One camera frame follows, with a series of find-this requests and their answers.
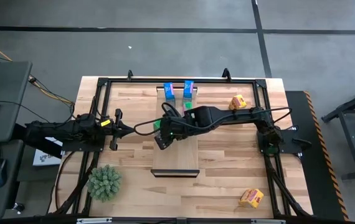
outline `yellow cube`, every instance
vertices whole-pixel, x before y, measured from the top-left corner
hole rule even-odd
[[[240,108],[244,108],[247,103],[244,101],[244,97],[242,95],[234,96],[232,101],[230,102],[229,109],[230,110],[237,110]]]
[[[240,205],[250,204],[257,208],[263,198],[263,193],[259,189],[247,189],[239,200]]]

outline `blue box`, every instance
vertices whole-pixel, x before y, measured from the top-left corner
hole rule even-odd
[[[166,101],[175,100],[175,94],[173,92],[173,84],[172,83],[164,83],[164,91],[165,91],[165,100]]]
[[[185,100],[191,100],[193,86],[194,86],[194,81],[189,81],[189,80],[184,81],[183,98],[185,98]]]

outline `yellow cable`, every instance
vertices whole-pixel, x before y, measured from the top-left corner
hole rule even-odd
[[[0,54],[3,55],[3,57],[7,58],[8,60],[10,60],[10,61],[12,62],[11,58],[9,58],[9,57],[8,57],[7,55],[5,55],[3,52],[0,51]],[[59,97],[57,97],[57,96],[55,96],[55,95],[52,95],[51,93],[46,92],[46,91],[43,90],[42,87],[41,87],[38,83],[36,83],[36,82],[34,82],[33,84],[34,84],[35,86],[37,86],[37,87],[42,91],[43,94],[45,94],[46,96],[48,96],[48,97],[50,97],[50,98],[53,98],[53,99],[55,99],[55,100],[63,101],[64,103],[70,103],[70,104],[73,103],[73,102],[71,102],[71,101],[69,101],[69,100],[61,99],[61,98],[59,98]]]

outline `wooden block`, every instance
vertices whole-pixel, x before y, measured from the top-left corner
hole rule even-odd
[[[175,89],[176,109],[182,115],[183,89]],[[193,90],[192,104],[196,107],[196,90]],[[163,90],[158,90],[156,117],[164,114],[161,104],[165,102]],[[154,142],[153,169],[176,169],[176,170],[197,170],[198,169],[198,141],[197,137],[191,136],[185,140],[176,141],[164,150],[160,150]]]

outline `succulent plant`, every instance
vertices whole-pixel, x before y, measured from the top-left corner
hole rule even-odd
[[[90,196],[102,202],[111,200],[120,190],[121,179],[121,174],[114,167],[94,168],[87,182]]]

